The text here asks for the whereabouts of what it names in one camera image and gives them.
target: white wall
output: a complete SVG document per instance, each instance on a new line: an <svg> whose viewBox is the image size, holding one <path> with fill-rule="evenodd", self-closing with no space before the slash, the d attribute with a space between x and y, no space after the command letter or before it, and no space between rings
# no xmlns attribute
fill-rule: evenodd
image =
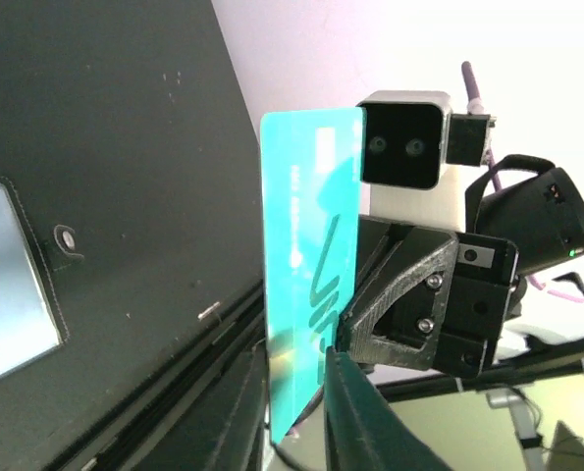
<svg viewBox="0 0 584 471"><path fill-rule="evenodd" d="M499 119L497 157L552 159L584 196L584 0L213 3L256 129L266 112L350 106L382 88L441 89L463 111L469 60ZM549 275L584 277L584 258L566 265Z"/></svg>

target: black plastic housing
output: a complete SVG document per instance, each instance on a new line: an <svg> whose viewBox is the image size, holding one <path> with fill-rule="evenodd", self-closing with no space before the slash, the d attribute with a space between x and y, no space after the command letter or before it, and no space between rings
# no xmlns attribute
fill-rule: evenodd
<svg viewBox="0 0 584 471"><path fill-rule="evenodd" d="M447 163L481 167L492 123L490 115L451 114Z"/></svg>
<svg viewBox="0 0 584 471"><path fill-rule="evenodd" d="M366 183L431 189L438 184L445 116L434 103L361 103Z"/></svg>
<svg viewBox="0 0 584 471"><path fill-rule="evenodd" d="M561 168L483 198L477 233L506 238L530 275L584 254L584 200Z"/></svg>

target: black panel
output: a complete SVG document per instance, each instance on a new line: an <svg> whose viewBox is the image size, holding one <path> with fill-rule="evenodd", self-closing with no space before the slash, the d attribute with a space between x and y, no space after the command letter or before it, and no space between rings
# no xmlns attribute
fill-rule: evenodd
<svg viewBox="0 0 584 471"><path fill-rule="evenodd" d="M444 115L428 103L362 103L366 110L363 180L431 189L438 184Z"/></svg>
<svg viewBox="0 0 584 471"><path fill-rule="evenodd" d="M258 146L210 2L0 1L0 176L84 255L48 260L70 341L0 382L0 468L29 470L260 272Z"/></svg>

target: pink cable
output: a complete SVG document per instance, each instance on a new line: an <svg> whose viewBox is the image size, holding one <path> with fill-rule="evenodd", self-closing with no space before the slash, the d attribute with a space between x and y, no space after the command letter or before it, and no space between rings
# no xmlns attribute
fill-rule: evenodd
<svg viewBox="0 0 584 471"><path fill-rule="evenodd" d="M481 103L481 94L479 93L479 86L477 85L477 80L475 79L475 75L472 72L472 66L468 61L464 62L461 65L461 74L463 75L464 84L466 85L466 94L468 95L468 112L471 114L483 113L483 105ZM495 156L492 152L492 149L488 149L487 153L488 168L490 169L495 166ZM499 179L498 175L493 176L492 185L495 191L500 191L501 189L503 189L503 186L501 185L501 180ZM545 284L539 282L538 279L533 275L528 276L527 281L532 287L540 291L545 290L546 288ZM572 294L567 294L556 289L548 289L547 293L555 297L566 299L568 301L584 304L584 297L573 296Z"/></svg>

